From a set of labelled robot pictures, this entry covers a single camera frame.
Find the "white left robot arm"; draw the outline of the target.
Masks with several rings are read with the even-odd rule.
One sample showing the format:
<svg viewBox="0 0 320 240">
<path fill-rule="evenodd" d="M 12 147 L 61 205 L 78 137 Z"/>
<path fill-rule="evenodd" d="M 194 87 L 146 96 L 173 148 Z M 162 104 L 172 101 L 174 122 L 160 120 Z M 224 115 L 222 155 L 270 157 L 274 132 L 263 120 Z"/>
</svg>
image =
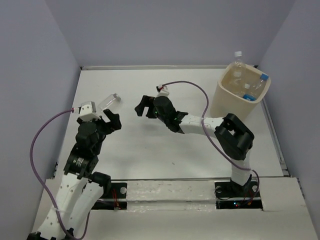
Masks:
<svg viewBox="0 0 320 240">
<path fill-rule="evenodd" d="M 79 126 L 75 144 L 63 169 L 56 195 L 52 194 L 35 168 L 35 142 L 31 143 L 31 168 L 49 195 L 52 206 L 38 230 L 28 235 L 29 240 L 76 239 L 76 232 L 81 225 L 89 222 L 91 209 L 97 200 L 110 194 L 111 177 L 94 171 L 94 168 L 99 161 L 98 156 L 106 136 L 122 128 L 120 116 L 105 109 L 103 113 L 109 119 L 106 122 L 92 109 L 80 107 L 77 111 L 79 117 L 76 121 Z"/>
</svg>

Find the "blue-labelled bottle blue cap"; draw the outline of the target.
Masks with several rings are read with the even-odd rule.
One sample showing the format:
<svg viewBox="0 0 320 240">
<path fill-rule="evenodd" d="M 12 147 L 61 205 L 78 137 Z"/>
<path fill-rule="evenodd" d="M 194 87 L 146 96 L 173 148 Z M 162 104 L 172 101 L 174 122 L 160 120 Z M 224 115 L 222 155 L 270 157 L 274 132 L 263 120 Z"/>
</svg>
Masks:
<svg viewBox="0 0 320 240">
<path fill-rule="evenodd" d="M 252 92 L 254 94 L 260 93 L 266 86 L 266 83 L 269 79 L 269 76 L 265 73 L 262 73 L 258 80 L 256 80 L 252 86 Z"/>
</svg>

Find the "clear jar silver lid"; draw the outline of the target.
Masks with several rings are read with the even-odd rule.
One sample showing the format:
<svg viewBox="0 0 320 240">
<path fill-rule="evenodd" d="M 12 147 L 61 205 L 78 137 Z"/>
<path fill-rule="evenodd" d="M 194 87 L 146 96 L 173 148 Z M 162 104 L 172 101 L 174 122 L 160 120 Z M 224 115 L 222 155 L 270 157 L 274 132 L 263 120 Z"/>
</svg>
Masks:
<svg viewBox="0 0 320 240">
<path fill-rule="evenodd" d="M 110 94 L 107 98 L 105 98 L 101 103 L 99 103 L 98 108 L 101 111 L 106 109 L 115 110 L 122 103 L 122 98 L 117 94 Z"/>
</svg>

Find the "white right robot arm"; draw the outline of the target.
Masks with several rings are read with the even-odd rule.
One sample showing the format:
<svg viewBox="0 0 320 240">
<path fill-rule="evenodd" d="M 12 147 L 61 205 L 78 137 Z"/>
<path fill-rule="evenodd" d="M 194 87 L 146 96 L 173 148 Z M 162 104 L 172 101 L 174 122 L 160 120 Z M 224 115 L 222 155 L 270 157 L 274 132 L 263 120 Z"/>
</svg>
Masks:
<svg viewBox="0 0 320 240">
<path fill-rule="evenodd" d="M 143 95 L 134 110 L 141 117 L 145 108 L 148 108 L 147 118 L 160 120 L 174 133 L 204 135 L 210 141 L 217 139 L 220 144 L 218 151 L 231 164 L 229 191 L 235 196 L 242 196 L 249 190 L 252 180 L 249 153 L 255 136 L 236 115 L 229 113 L 217 118 L 194 116 L 176 110 L 167 96 Z"/>
</svg>

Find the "clear white-capped plastic bottle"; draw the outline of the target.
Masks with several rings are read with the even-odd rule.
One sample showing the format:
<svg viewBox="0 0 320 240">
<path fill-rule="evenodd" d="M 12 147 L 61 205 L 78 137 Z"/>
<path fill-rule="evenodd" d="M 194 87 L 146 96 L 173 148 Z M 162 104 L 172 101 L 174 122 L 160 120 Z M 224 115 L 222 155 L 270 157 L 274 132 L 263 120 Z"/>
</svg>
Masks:
<svg viewBox="0 0 320 240">
<path fill-rule="evenodd" d="M 234 84 L 240 85 L 245 79 L 246 64 L 243 61 L 242 51 L 234 53 L 234 62 L 231 64 L 231 77 Z"/>
</svg>

